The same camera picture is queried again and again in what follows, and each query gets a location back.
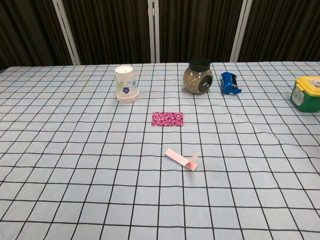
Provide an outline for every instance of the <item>yellow lid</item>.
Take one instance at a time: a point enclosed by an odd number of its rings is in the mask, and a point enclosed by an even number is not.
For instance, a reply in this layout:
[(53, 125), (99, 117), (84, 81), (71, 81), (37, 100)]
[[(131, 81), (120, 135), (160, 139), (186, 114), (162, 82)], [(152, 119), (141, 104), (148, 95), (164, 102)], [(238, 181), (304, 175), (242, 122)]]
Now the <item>yellow lid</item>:
[(311, 96), (320, 97), (320, 76), (301, 76), (296, 80), (296, 86)]

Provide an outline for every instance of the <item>blue tape dispenser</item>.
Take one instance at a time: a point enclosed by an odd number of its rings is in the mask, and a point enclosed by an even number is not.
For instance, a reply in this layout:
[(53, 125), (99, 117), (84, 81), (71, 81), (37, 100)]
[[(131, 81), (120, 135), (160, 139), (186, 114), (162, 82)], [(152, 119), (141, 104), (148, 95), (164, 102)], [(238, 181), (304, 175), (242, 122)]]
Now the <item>blue tape dispenser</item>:
[(238, 88), (236, 75), (231, 72), (224, 72), (221, 74), (222, 77), (222, 93), (224, 94), (239, 94), (241, 89)]

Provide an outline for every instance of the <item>glass jar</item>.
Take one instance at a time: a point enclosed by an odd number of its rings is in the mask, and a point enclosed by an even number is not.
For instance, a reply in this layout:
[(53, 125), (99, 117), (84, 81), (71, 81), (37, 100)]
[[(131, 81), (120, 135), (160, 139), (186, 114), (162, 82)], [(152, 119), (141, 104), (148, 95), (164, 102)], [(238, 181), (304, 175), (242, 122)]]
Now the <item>glass jar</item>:
[(210, 61), (205, 58), (193, 59), (183, 74), (183, 85), (192, 94), (203, 94), (211, 86), (213, 75)]

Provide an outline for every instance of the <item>pink patterned paper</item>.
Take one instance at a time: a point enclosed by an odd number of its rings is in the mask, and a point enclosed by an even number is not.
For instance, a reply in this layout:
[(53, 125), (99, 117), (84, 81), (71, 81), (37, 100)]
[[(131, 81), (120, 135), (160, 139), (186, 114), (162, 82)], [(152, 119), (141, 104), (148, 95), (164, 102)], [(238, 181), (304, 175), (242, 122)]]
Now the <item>pink patterned paper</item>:
[(154, 127), (180, 127), (184, 125), (182, 112), (157, 112), (152, 115), (151, 126)]

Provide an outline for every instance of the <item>white paper cup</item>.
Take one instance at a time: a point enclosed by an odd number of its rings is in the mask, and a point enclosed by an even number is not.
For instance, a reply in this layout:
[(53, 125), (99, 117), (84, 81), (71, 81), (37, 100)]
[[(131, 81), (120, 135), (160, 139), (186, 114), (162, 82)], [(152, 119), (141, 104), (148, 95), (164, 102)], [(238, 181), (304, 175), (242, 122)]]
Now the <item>white paper cup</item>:
[(138, 82), (134, 68), (130, 65), (120, 65), (115, 69), (116, 98), (121, 103), (132, 103), (139, 97)]

